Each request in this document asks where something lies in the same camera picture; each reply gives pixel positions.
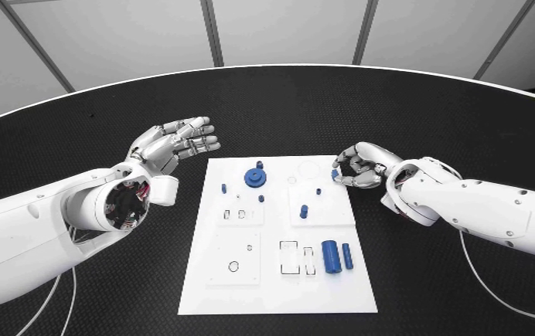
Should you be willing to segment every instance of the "white robotic arm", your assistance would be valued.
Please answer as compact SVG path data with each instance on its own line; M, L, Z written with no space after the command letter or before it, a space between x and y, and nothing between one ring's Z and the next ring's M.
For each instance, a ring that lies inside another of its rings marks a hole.
M405 218L431 226L441 217L466 233L535 254L535 192L508 185L463 180L459 172L433 158L402 161L372 143L347 148L333 168L349 161L356 177L334 181L373 188L385 177L381 202Z
M219 149L208 117L150 128L125 161L0 200L0 304L39 287L123 239L150 203L174 204L179 160ZM99 231L72 242L68 226Z

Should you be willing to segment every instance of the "small blue part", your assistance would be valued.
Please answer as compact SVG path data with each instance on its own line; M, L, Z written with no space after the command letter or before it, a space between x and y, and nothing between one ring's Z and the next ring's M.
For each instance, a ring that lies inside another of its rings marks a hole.
M300 215L301 219L307 218L307 215L309 215L309 206L307 205L301 206L301 213L298 215Z
M346 262L346 269L353 269L353 260L350 259L349 243L342 244L343 261Z
M265 175L265 171L261 168L252 168L245 173L244 179L245 179L245 184L251 188L258 188L265 184L268 177Z
M322 242L323 263L326 264L326 272L334 274L342 272L340 256L337 254L336 241Z

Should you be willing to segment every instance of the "black textured surface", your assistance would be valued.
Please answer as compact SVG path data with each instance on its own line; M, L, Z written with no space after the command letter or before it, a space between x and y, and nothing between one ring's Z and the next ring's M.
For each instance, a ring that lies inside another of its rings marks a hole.
M535 100L417 73L350 67L208 70L79 93L0 118L0 198L111 167L154 124L210 116L209 157L337 154L371 141L402 158L440 159L466 178L535 189ZM177 204L151 206L135 232L78 266L68 335L533 334L479 286L444 221L425 228L381 205L384 188L349 191L378 314L177 316L206 155L183 161ZM535 312L535 256L471 236L473 264L512 305ZM52 283L0 305L14 335ZM29 335L62 331L71 274Z

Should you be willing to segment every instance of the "circular hole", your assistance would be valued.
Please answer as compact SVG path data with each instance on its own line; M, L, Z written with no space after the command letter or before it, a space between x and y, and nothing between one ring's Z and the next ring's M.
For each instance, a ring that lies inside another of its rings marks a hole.
M231 261L231 264L228 265L228 270L234 273L239 268L238 261Z

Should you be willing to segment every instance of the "white cable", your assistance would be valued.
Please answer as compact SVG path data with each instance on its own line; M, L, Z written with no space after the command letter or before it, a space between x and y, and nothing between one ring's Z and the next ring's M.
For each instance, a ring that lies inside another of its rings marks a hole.
M76 237L76 228L75 228L75 232L72 233L72 242L75 242L75 237ZM72 267L72 300L71 300L69 314L66 315L66 320L63 324L62 336L65 334L66 326L71 320L72 308L75 307L75 298L76 298L76 270L75 270L75 267Z
M526 317L531 317L531 318L535 318L535 314L531 314L528 313L526 311L521 311L518 308L512 307L495 294L493 294L493 291L487 288L487 285L483 283L482 279L479 278L479 275L477 275L477 272L476 272L476 269L473 268L473 264L471 264L471 260L470 260L470 256L469 256L469 251L466 250L466 245L464 245L464 237L463 237L463 231L460 230L459 231L459 235L460 235L460 243L463 245L463 251L464 251L464 255L466 255L466 260L469 261L469 265L470 265L470 268L471 268L471 271L473 271L473 274L477 278L477 281L482 283L482 286L484 288L484 290L493 295L493 298L512 310L512 311L516 311L519 314L525 315Z
M20 332L17 333L17 336L20 336L24 332L26 332L26 329L29 329L29 327L33 325L33 322L36 321L39 315L42 315L42 310L45 309L45 306L48 304L48 302L50 301L50 297L56 291L56 287L58 287L58 283L59 283L59 279L62 278L62 275L59 275L56 277L56 282L53 283L53 286L52 286L52 289L50 289L50 292L48 294L48 297L45 299L45 302L42 303L42 307L39 308L37 312L36 312L36 315L33 316L33 318L30 319L30 321L27 322L24 328L20 330Z

